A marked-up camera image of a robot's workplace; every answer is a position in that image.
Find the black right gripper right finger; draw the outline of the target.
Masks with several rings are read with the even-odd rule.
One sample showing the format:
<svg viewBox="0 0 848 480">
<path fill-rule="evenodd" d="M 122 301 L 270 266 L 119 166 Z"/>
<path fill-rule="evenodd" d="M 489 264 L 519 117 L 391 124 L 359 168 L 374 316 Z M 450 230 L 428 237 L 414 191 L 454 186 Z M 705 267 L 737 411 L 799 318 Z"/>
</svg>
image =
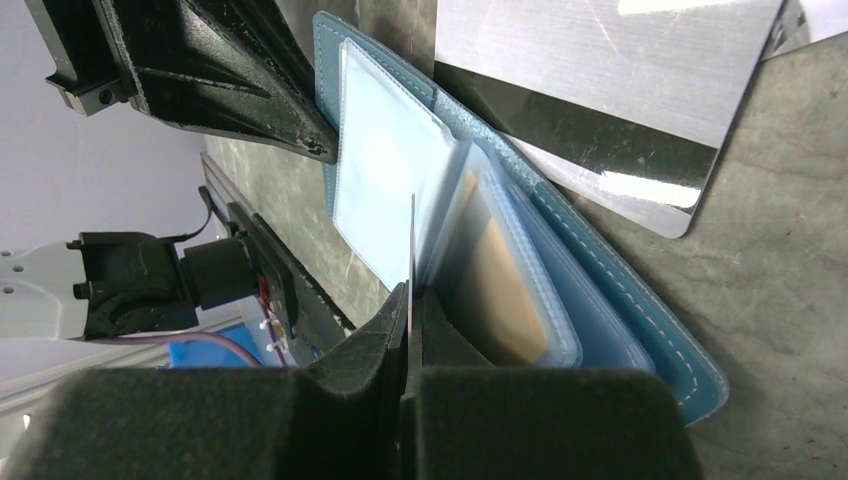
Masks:
<svg viewBox="0 0 848 480">
<path fill-rule="evenodd" d="M 628 369 L 494 367 L 422 292 L 406 310 L 404 479 L 699 479 L 665 383 Z"/>
</svg>

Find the gold credit card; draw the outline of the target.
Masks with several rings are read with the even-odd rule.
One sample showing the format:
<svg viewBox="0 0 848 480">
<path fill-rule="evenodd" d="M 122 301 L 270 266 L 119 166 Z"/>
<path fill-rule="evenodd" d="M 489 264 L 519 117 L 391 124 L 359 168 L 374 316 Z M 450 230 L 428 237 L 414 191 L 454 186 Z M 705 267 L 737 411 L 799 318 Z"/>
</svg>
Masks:
<svg viewBox="0 0 848 480">
<path fill-rule="evenodd" d="M 539 309 L 508 232 L 496 218 L 496 204 L 473 173 L 461 181 L 449 253 L 455 282 L 452 307 L 461 333 L 496 364 L 538 361 L 548 341 Z"/>
</svg>

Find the blue card holder wallet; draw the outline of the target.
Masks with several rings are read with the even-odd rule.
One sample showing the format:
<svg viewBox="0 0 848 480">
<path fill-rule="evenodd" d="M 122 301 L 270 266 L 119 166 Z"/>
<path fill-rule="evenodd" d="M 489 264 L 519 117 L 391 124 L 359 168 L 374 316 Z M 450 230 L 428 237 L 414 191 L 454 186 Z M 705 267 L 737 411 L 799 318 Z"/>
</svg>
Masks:
<svg viewBox="0 0 848 480">
<path fill-rule="evenodd" d="M 316 102 L 339 132 L 338 162 L 324 170 L 327 211 L 383 285 L 408 281 L 414 193 L 415 285 L 438 292 L 461 333 L 449 248 L 461 181 L 473 173 L 496 204 L 547 333 L 547 349 L 529 365 L 654 373 L 688 424 L 727 402 L 720 366 L 515 146 L 348 22 L 321 11 L 312 31 Z"/>
</svg>

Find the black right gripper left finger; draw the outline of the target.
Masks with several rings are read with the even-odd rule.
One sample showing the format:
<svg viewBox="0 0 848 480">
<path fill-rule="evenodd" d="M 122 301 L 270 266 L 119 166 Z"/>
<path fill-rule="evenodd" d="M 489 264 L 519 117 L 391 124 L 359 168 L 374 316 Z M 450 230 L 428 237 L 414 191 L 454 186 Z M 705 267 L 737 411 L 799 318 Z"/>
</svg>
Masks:
<svg viewBox="0 0 848 480">
<path fill-rule="evenodd" d="M 305 368 L 93 369 L 60 382 L 5 479 L 395 479 L 408 287 Z"/>
</svg>

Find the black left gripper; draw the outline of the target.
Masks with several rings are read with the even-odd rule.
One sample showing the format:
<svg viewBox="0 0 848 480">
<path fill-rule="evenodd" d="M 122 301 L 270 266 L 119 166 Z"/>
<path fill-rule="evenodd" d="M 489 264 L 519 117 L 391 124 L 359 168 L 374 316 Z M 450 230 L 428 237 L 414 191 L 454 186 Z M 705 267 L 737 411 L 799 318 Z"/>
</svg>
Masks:
<svg viewBox="0 0 848 480">
<path fill-rule="evenodd" d="M 55 63 L 46 82 L 89 117 L 112 105 L 174 128 L 333 164 L 338 133 L 273 1 L 28 0 Z"/>
</svg>

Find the white printed VIP card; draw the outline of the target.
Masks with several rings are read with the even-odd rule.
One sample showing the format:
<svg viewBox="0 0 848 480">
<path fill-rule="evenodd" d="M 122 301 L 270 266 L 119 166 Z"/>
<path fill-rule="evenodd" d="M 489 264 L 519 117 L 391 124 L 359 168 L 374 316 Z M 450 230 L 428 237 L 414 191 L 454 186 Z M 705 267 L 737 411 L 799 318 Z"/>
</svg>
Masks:
<svg viewBox="0 0 848 480">
<path fill-rule="evenodd" d="M 847 32 L 847 0 L 787 0 L 768 34 L 761 61 Z"/>
</svg>

